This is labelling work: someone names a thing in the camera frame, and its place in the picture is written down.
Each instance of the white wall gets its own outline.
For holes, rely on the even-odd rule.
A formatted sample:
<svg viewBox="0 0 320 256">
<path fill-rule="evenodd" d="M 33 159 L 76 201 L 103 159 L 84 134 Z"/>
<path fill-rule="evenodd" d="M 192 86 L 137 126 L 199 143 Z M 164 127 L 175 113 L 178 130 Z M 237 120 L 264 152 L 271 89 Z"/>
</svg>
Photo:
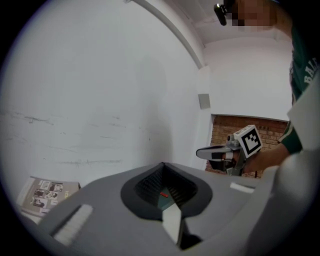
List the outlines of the white wall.
<svg viewBox="0 0 320 256">
<path fill-rule="evenodd" d="M 197 78 L 197 92 L 198 94 L 209 94 L 211 85 L 211 70 L 209 66 L 201 68 L 198 72 Z M 202 109 L 198 114 L 198 127 L 195 135 L 195 142 L 193 145 L 193 155 L 191 160 L 191 167 L 205 170 L 207 160 L 201 159 L 196 156 L 198 149 L 208 147 L 211 144 L 213 120 L 211 109 Z"/>
<path fill-rule="evenodd" d="M 206 45 L 212 72 L 211 112 L 288 120 L 292 45 L 269 38 L 234 38 Z"/>
<path fill-rule="evenodd" d="M 181 32 L 192 47 L 202 66 L 205 66 L 204 45 L 194 26 L 186 15 L 172 2 L 172 0 L 146 0 L 162 12 Z"/>
<path fill-rule="evenodd" d="M 134 2 L 51 2 L 4 72 L 1 165 L 13 198 L 30 175 L 84 186 L 161 161 L 191 165 L 198 68 Z"/>
</svg>

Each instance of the gray square on wall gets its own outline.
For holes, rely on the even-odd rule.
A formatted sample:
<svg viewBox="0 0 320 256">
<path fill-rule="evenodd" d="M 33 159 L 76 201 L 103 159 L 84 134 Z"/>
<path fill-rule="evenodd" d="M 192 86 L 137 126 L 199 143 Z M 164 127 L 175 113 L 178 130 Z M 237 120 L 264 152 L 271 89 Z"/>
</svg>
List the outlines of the gray square on wall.
<svg viewBox="0 0 320 256">
<path fill-rule="evenodd" d="M 199 97 L 199 103 L 200 103 L 200 109 L 210 109 L 210 98 L 209 94 L 198 94 Z"/>
</svg>

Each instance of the green shirt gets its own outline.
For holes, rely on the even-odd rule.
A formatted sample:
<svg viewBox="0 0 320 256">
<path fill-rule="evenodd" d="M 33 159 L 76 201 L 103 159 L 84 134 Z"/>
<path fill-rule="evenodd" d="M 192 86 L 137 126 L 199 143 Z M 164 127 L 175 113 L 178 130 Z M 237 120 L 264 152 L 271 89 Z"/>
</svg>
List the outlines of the green shirt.
<svg viewBox="0 0 320 256">
<path fill-rule="evenodd" d="M 308 52 L 299 32 L 294 26 L 292 26 L 291 34 L 293 51 L 290 66 L 290 84 L 293 105 L 312 82 L 318 69 L 318 62 L 317 59 Z M 291 122 L 288 123 L 283 136 L 278 142 L 282 143 L 290 154 L 302 150 L 301 142 Z"/>
</svg>

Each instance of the black camera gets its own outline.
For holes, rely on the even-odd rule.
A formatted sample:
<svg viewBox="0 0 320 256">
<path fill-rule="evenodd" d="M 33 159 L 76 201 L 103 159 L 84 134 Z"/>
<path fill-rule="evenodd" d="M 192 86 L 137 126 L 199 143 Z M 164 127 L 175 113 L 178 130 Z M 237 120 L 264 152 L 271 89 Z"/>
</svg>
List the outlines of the black camera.
<svg viewBox="0 0 320 256">
<path fill-rule="evenodd" d="M 217 3 L 214 5 L 214 8 L 213 8 L 214 12 L 218 17 L 220 24 L 222 26 L 227 25 L 227 18 L 229 16 L 232 16 L 231 8 L 234 3 L 235 3 L 235 0 L 224 0 L 223 4 Z"/>
</svg>

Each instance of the red object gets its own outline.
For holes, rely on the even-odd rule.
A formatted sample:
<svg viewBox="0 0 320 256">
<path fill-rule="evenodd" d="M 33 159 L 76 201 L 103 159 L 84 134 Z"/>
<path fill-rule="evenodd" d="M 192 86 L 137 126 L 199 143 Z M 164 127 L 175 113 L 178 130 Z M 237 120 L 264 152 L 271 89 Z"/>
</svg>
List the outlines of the red object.
<svg viewBox="0 0 320 256">
<path fill-rule="evenodd" d="M 168 195 L 167 195 L 167 194 L 165 194 L 165 193 L 163 193 L 163 192 L 161 192 L 161 193 L 160 193 L 160 195 L 161 195 L 161 196 L 164 196 L 165 198 L 167 198 L 167 197 L 168 197 Z"/>
</svg>

